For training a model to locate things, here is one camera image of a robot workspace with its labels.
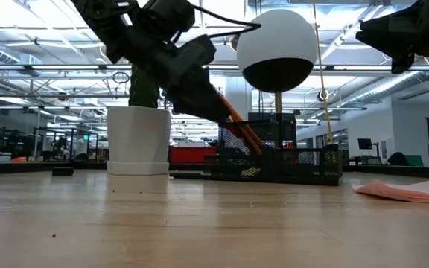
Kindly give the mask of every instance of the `wooden floor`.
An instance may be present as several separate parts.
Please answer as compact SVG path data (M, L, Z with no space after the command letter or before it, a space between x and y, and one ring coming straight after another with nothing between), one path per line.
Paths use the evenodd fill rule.
M429 204L352 192L375 178L419 181L0 175L0 267L429 267Z

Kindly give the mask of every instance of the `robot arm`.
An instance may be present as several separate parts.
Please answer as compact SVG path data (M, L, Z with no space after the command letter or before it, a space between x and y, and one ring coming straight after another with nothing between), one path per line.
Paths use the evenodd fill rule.
M415 54L429 57L429 0L360 24L356 38L392 57L392 73L409 69Z
M174 44L194 24L194 8L187 0L150 0L144 7L131 0L72 2L105 44L113 63L124 57L144 70L181 113L216 122L228 118L229 108L202 69L215 58L209 36L199 36L180 48Z

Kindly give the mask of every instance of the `paper sheet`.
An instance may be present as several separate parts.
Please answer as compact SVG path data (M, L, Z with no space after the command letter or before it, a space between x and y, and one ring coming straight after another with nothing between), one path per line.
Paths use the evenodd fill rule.
M429 202L429 181L412 185L388 185L376 179L368 185L352 185L355 192L410 202Z

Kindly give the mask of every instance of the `white flower pot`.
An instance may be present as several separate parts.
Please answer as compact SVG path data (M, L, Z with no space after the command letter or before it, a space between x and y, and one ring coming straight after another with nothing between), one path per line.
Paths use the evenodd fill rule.
M169 111L138 106L113 107L109 108L107 124L110 174L168 173Z

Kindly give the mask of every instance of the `black and white sphere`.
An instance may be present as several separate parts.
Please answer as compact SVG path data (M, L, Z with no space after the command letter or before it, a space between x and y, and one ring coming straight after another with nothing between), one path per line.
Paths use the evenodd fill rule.
M246 81L263 92L286 92L300 85L317 60L317 38L298 13L271 10L252 22L258 30L241 34L238 65Z

